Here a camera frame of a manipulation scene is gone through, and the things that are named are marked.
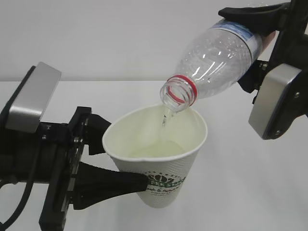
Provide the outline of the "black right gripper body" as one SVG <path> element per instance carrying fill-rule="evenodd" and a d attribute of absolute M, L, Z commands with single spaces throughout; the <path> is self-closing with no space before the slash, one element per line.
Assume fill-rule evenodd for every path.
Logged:
<path fill-rule="evenodd" d="M 288 64 L 301 70 L 307 70 L 308 36 L 305 34 L 307 24 L 308 2 L 306 0 L 292 0 L 267 66 L 258 72 L 253 90 L 260 90 L 265 75 L 280 64 Z"/>

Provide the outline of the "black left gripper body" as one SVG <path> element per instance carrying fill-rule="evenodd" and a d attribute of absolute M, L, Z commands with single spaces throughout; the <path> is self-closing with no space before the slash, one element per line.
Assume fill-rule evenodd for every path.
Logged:
<path fill-rule="evenodd" d="M 0 224 L 7 230 L 24 210 L 33 185 L 48 185 L 39 217 L 42 231 L 62 231 L 83 151 L 85 123 L 90 107 L 77 107 L 69 123 L 41 122 L 35 133 L 6 129 L 0 117 L 0 185 L 25 182 L 21 200 L 13 214 Z"/>

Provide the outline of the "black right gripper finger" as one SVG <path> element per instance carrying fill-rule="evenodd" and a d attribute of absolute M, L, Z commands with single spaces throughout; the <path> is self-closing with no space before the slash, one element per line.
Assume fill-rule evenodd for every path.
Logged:
<path fill-rule="evenodd" d="M 247 93 L 259 90 L 267 67 L 267 61 L 254 61 L 247 72 L 237 81 L 242 90 Z"/>
<path fill-rule="evenodd" d="M 239 23 L 252 32 L 268 36 L 281 29 L 285 19 L 283 14 L 288 8 L 287 2 L 262 7 L 225 7 L 219 10 L 218 15 L 228 21 Z"/>

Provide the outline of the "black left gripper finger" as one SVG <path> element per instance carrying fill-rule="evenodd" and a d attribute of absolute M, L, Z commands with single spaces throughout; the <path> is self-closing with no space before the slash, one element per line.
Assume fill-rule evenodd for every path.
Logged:
<path fill-rule="evenodd" d="M 110 198 L 143 192 L 148 183 L 144 174 L 112 171 L 80 162 L 72 205 L 74 210 L 83 210 Z"/>
<path fill-rule="evenodd" d="M 85 128 L 85 144 L 89 146 L 89 155 L 105 153 L 102 138 L 111 123 L 96 114 L 90 114 Z"/>

